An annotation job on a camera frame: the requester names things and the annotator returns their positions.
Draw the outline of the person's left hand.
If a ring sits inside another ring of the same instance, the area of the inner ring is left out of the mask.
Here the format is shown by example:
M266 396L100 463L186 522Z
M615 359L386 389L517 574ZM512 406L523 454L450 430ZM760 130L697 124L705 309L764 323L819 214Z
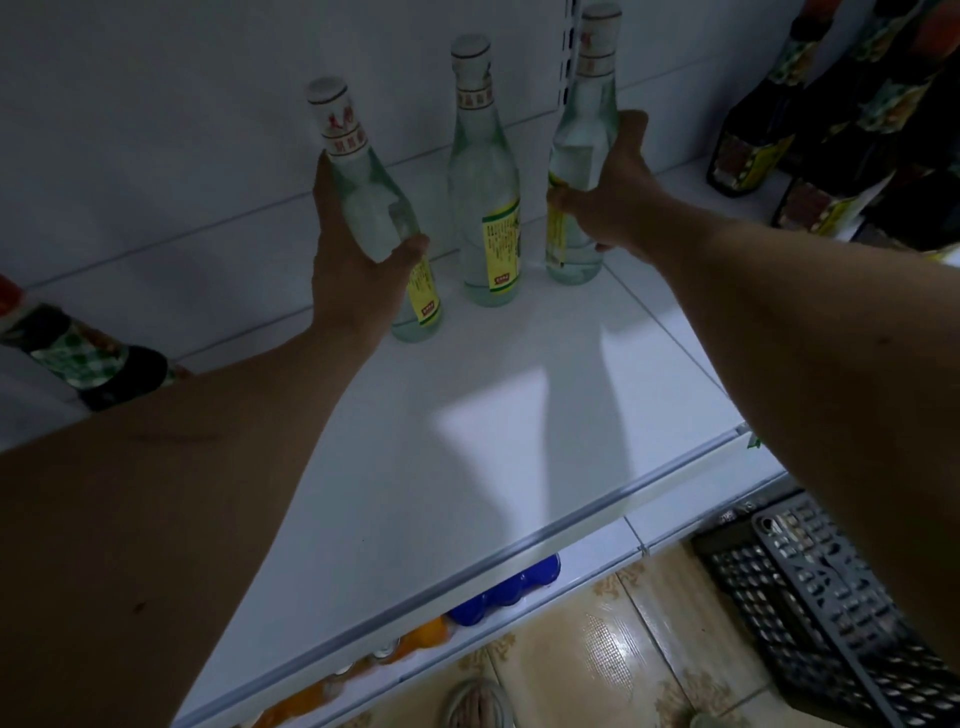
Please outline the person's left hand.
M402 306L409 276L380 276L359 247L342 211L333 164L317 160L312 189L318 243L312 276L310 328L369 358L388 334Z

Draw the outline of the person's shoe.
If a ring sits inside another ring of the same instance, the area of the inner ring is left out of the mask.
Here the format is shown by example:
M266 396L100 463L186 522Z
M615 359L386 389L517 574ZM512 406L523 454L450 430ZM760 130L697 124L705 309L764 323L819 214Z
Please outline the person's shoe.
M461 682L445 698L438 728L515 728L511 699L492 679Z

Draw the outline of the person's right hand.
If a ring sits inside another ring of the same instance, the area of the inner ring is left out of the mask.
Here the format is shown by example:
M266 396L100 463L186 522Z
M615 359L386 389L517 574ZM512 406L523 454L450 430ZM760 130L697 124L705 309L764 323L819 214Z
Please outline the person's right hand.
M668 250L707 240L721 227L714 213L677 200L659 185L642 154L649 122L642 110L618 113L618 133L594 188L602 202L602 232L585 233L598 253L625 250L656 262Z

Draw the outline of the clear glass bottle yellow label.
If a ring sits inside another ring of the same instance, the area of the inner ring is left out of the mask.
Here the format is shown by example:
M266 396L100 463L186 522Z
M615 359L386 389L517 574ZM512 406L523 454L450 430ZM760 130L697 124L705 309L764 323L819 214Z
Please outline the clear glass bottle yellow label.
M554 134L548 188L596 187L618 135L616 60L622 9L600 2L582 10L568 98ZM603 255L570 215L547 206L545 265L563 285L583 285L601 270Z
M346 223L368 257L385 261L403 241L422 232L413 206L375 151L347 82L337 76L312 79L305 98L333 166ZM410 273L391 334L402 342L423 342L437 334L442 321L441 297L423 255Z
M498 114L490 39L459 35L450 54L456 119L447 185L462 285L475 305L500 308L520 288L520 172Z

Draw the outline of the person's left forearm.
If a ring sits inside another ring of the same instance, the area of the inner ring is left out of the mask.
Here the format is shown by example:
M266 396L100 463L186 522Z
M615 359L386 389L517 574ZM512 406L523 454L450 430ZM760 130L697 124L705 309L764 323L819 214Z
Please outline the person's left forearm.
M0 726L170 727L384 334L315 323L0 453Z

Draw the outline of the white lower shelf board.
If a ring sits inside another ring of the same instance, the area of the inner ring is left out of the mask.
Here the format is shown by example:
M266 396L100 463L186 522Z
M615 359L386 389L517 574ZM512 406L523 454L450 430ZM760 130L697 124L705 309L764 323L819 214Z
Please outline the white lower shelf board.
M693 528L779 477L785 467L767 450L737 450L715 465L691 465L643 489L645 500L625 516L558 553L560 574L511 606L491 611L471 627L458 627L448 642L418 650L397 663L351 678L331 703L293 722L290 728L337 728L378 701L456 665L546 606L629 565L654 549L690 534Z

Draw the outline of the slotted white shelf upright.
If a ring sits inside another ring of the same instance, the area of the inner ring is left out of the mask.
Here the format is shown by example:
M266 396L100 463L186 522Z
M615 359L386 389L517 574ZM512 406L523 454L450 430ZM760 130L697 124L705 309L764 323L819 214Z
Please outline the slotted white shelf upright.
M583 0L563 0L563 3L557 95L559 111L569 103L570 87L578 54Z

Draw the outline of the person's right forearm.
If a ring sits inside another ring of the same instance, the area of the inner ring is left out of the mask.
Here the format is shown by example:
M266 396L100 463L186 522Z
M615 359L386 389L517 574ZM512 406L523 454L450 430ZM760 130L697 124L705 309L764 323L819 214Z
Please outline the person's right forearm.
M960 672L960 267L711 214L640 239L746 422Z

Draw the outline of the black plastic crate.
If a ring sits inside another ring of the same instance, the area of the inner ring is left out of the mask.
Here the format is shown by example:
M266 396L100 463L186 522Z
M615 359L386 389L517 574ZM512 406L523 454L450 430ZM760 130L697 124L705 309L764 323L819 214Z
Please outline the black plastic crate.
M960 675L804 491L692 538L786 702L844 728L960 728Z

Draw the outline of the white metal shelf board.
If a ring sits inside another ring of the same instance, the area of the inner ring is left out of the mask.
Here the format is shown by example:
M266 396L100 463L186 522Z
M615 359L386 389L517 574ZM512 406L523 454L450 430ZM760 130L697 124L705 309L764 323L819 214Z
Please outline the white metal shelf board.
M270 554L171 728L229 728L638 508L698 516L783 472L751 443L663 281L613 255L470 302L435 263L439 334L388 338L318 441Z

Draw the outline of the pack of blue bottles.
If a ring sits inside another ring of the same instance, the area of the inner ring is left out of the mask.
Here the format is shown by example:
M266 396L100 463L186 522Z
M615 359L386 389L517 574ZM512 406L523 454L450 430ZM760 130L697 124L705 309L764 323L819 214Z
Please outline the pack of blue bottles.
M445 616L458 626L478 625L491 611L513 606L530 592L552 585L561 570L561 557L558 553L553 554L463 601Z

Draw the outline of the row of orange drink bottles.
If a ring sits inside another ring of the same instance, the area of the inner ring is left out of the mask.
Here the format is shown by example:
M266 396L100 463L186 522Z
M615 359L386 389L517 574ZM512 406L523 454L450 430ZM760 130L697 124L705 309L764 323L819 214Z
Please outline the row of orange drink bottles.
M380 667L390 666L417 651L438 648L447 643L450 637L449 620L443 615L436 617L233 728L279 728L284 723L330 704L342 694L344 685L355 677Z

